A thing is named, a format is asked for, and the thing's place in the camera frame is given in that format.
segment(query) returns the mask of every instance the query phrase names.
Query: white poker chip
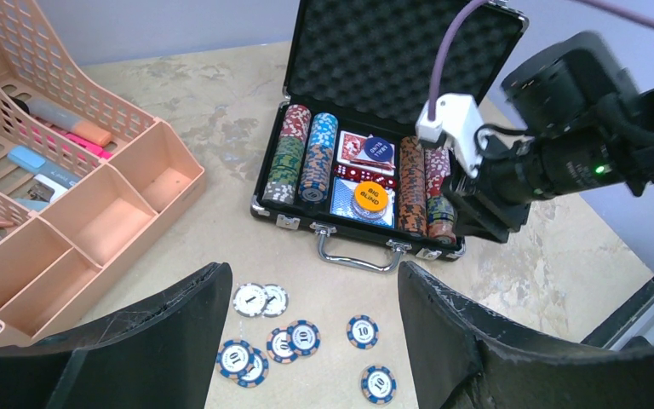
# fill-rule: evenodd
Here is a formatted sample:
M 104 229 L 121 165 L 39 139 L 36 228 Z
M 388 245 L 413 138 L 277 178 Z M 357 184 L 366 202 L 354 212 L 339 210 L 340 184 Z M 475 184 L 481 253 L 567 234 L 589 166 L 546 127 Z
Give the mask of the white poker chip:
M 276 284 L 267 284 L 264 290 L 267 292 L 267 307 L 264 308 L 262 315 L 269 318 L 279 317 L 287 310 L 290 296 L 282 286 Z
M 235 292 L 232 305 L 245 317 L 256 317 L 267 307 L 267 292 L 264 287 L 254 283 L 241 285 Z

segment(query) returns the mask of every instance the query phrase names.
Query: white wall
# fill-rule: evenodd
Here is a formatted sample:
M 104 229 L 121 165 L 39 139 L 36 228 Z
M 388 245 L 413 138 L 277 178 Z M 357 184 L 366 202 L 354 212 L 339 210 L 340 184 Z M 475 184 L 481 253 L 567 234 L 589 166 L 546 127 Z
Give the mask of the white wall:
M 606 1 L 654 17 L 654 0 Z M 582 30 L 603 35 L 641 91 L 654 88 L 653 30 L 565 0 L 512 0 L 508 4 L 523 11 L 531 26 L 489 93 L 504 112 L 512 112 L 499 90 L 504 76 L 541 49 Z M 654 187 L 641 198 L 634 198 L 624 185 L 585 192 L 582 196 L 654 272 Z
M 79 64 L 171 55 L 290 39 L 299 0 L 37 0 Z M 606 0 L 654 16 L 654 0 Z M 512 0 L 531 27 L 505 74 L 581 30 L 601 32 L 640 89 L 654 87 L 654 31 L 566 0 Z M 582 195 L 654 271 L 654 188 L 634 199 L 623 185 Z
M 78 64 L 292 38 L 299 0 L 37 0 Z

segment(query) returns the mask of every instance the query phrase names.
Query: plastic desk organizer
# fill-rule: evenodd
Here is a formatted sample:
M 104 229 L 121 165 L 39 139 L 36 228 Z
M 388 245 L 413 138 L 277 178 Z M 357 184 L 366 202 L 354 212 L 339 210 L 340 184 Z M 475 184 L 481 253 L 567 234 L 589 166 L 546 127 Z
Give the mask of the plastic desk organizer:
M 113 134 L 96 157 L 21 111 L 44 98 Z M 15 198 L 34 175 L 29 147 L 83 179 L 46 209 Z M 204 192 L 204 168 L 163 120 L 102 89 L 74 64 L 33 0 L 0 0 L 0 346 L 71 328 Z

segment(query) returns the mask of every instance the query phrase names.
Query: orange big blind button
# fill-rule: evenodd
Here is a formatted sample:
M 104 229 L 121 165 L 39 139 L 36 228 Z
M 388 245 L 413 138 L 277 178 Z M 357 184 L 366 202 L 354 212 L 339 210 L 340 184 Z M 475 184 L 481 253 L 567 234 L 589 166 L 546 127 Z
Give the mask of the orange big blind button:
M 373 181 L 363 181 L 354 189 L 354 199 L 359 207 L 367 211 L 382 211 L 389 203 L 384 187 Z

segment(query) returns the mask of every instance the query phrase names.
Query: marble countertop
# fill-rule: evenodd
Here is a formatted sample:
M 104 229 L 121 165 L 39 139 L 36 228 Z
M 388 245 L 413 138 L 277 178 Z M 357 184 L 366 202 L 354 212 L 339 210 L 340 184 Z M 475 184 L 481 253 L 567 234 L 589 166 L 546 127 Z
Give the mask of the marble countertop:
M 242 337 L 263 349 L 271 329 L 306 319 L 319 327 L 323 343 L 312 358 L 287 366 L 271 362 L 267 380 L 255 389 L 215 373 L 207 407 L 371 407 L 358 387 L 370 364 L 388 366 L 397 376 L 391 407 L 416 407 L 397 275 L 322 262 L 313 234 L 250 215 L 289 52 L 289 43 L 275 43 L 84 69 L 98 84 L 171 123 L 206 168 L 208 186 L 83 322 L 148 297 L 208 262 L 228 262 L 234 288 L 278 283 L 290 293 L 290 306 L 274 319 L 247 319 L 230 310 L 223 339 Z M 481 111 L 486 121 L 506 123 L 488 101 Z M 389 257 L 386 247 L 339 239 L 330 240 L 328 251 L 374 262 Z M 527 226 L 506 245 L 468 238 L 468 253 L 458 262 L 417 262 L 488 308 L 575 342 L 652 277 L 578 195 L 536 204 Z M 347 341 L 345 326 L 355 314 L 368 314 L 381 328 L 371 350 Z

